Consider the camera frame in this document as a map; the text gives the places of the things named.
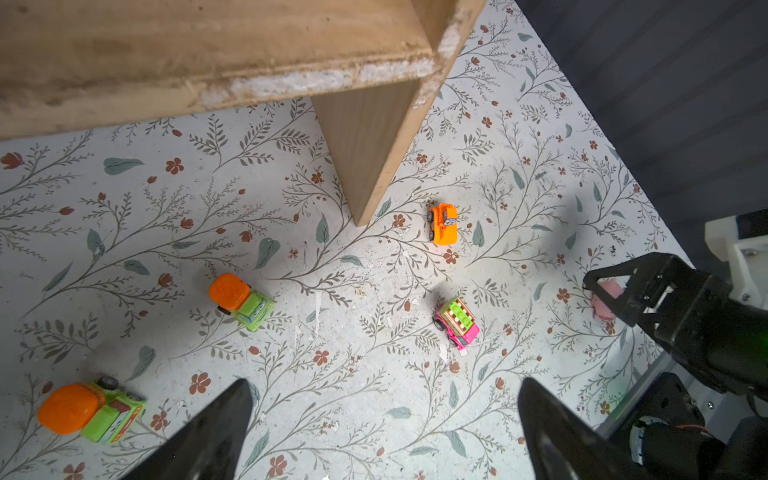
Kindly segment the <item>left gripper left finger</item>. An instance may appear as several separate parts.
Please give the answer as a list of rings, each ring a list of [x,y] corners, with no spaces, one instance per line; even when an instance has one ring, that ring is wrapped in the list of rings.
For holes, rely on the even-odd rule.
[[[233,382],[127,479],[232,479],[253,409],[250,383]]]

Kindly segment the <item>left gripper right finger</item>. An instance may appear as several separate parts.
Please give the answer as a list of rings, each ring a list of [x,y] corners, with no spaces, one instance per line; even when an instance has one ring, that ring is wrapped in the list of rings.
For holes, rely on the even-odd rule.
[[[527,377],[517,398],[537,479],[648,479],[536,379]]]

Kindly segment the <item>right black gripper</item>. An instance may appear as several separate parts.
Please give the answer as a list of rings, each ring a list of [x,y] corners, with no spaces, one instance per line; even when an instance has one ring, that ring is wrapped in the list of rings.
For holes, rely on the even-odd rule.
[[[721,393],[767,394],[767,311],[732,300],[719,277],[677,255],[649,253],[591,270],[583,284],[702,384]]]

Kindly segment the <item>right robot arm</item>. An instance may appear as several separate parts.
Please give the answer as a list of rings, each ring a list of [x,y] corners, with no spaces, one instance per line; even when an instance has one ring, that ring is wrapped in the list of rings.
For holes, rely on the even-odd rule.
[[[767,398],[767,311],[731,299],[720,277],[651,253],[591,270],[583,284],[701,384],[743,396],[750,408]],[[610,440],[657,479],[766,478],[766,417],[740,420],[727,441],[705,423],[679,378],[664,372]]]

